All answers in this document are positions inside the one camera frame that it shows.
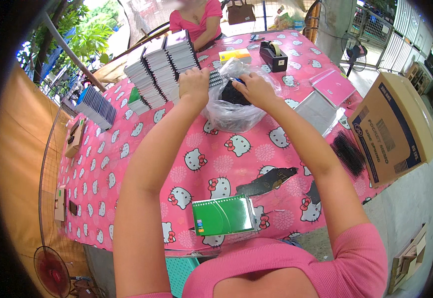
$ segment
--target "tape roll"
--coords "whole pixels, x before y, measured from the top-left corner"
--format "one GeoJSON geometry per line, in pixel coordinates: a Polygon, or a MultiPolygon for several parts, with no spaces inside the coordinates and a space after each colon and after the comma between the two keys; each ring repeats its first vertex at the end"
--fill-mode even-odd
{"type": "Polygon", "coordinates": [[[281,50],[279,50],[279,45],[275,44],[274,42],[270,42],[269,46],[273,49],[274,53],[276,54],[276,56],[281,56],[281,50]]]}

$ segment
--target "teal plastic stool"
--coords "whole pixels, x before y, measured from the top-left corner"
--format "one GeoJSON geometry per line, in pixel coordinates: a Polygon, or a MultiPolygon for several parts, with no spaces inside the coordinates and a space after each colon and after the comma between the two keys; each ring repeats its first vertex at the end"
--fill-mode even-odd
{"type": "Polygon", "coordinates": [[[165,258],[172,295],[182,298],[185,282],[200,263],[197,258],[165,258]]]}

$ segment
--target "pink top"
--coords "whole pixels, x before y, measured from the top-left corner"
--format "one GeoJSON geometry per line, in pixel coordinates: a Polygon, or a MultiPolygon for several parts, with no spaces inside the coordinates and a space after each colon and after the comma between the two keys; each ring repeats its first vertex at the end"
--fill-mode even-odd
{"type": "MultiPolygon", "coordinates": [[[[223,17],[221,3],[219,3],[218,0],[208,0],[208,2],[205,4],[205,12],[201,17],[200,25],[182,19],[182,16],[178,10],[172,11],[170,14],[170,31],[187,29],[188,33],[190,34],[190,39],[192,42],[195,42],[195,40],[206,31],[206,19],[208,17],[223,17]]],[[[216,30],[216,34],[212,39],[217,38],[220,33],[221,28],[220,24],[218,24],[218,29],[216,30]]]]}
{"type": "MultiPolygon", "coordinates": [[[[213,297],[223,279],[265,269],[296,267],[320,297],[381,297],[387,282],[387,255],[377,229],[362,223],[334,241],[333,261],[318,262],[307,251],[275,239],[255,238],[235,243],[217,258],[198,266],[188,277],[183,298],[213,297]]],[[[138,298],[172,298],[154,293],[138,298]]]]}

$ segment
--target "hello kitty print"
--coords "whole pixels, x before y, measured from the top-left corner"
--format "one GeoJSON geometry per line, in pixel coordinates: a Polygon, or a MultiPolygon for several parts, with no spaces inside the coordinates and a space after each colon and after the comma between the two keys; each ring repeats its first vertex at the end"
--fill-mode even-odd
{"type": "MultiPolygon", "coordinates": [[[[314,90],[310,78],[326,69],[337,69],[300,33],[283,31],[260,34],[260,37],[277,40],[288,55],[287,70],[274,74],[258,51],[250,51],[252,64],[279,81],[282,97],[292,109],[314,90]]],[[[259,45],[259,42],[250,43],[249,39],[250,35],[244,34],[218,40],[213,48],[197,54],[198,61],[202,67],[219,67],[219,51],[259,45]]],[[[88,120],[81,149],[72,158],[63,155],[58,167],[58,184],[66,185],[66,199],[78,205],[76,216],[66,211],[62,231],[72,240],[110,251],[125,170],[142,139],[173,108],[173,103],[167,103],[136,115],[127,107],[132,87],[132,82],[124,79],[104,92],[117,109],[114,125],[105,131],[88,120]]],[[[361,101],[362,97],[356,92],[343,104],[345,115],[327,135],[328,143],[332,143],[339,132],[352,137],[347,118],[361,101]]],[[[72,127],[81,117],[78,115],[67,127],[72,127]]],[[[160,144],[165,146],[166,141],[160,140],[160,144]]],[[[166,255],[213,255],[226,245],[252,237],[282,239],[324,226],[324,206],[318,196],[314,196],[313,181],[312,173],[295,152],[286,132],[271,116],[266,115],[243,134],[219,131],[209,120],[198,116],[160,192],[166,255]],[[298,168],[296,175],[273,191],[252,198],[257,231],[208,237],[195,234],[192,202],[234,195],[237,186],[250,183],[274,168],[292,166],[298,168]]],[[[370,204],[384,189],[371,188],[366,171],[352,182],[360,202],[365,204],[370,204]]],[[[137,215],[140,212],[145,210],[136,210],[137,215]]]]}

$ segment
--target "concrete floor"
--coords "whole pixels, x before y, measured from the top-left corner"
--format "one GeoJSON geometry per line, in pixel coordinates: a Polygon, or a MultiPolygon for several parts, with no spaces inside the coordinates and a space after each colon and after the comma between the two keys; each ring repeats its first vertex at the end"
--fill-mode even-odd
{"type": "MultiPolygon", "coordinates": [[[[367,68],[362,72],[352,72],[349,79],[360,94],[365,96],[377,75],[377,70],[367,68]]],[[[433,117],[431,107],[428,107],[428,110],[433,117]]],[[[425,286],[433,265],[433,160],[399,178],[365,204],[364,210],[379,230],[384,242],[389,272],[393,257],[402,251],[410,239],[418,233],[422,223],[428,225],[427,246],[422,266],[394,294],[386,295],[387,297],[418,296],[425,286]]],[[[298,241],[320,261],[333,259],[326,227],[301,235],[298,241]]],[[[115,297],[112,253],[84,246],[89,267],[97,284],[105,289],[107,297],[115,297]]]]}

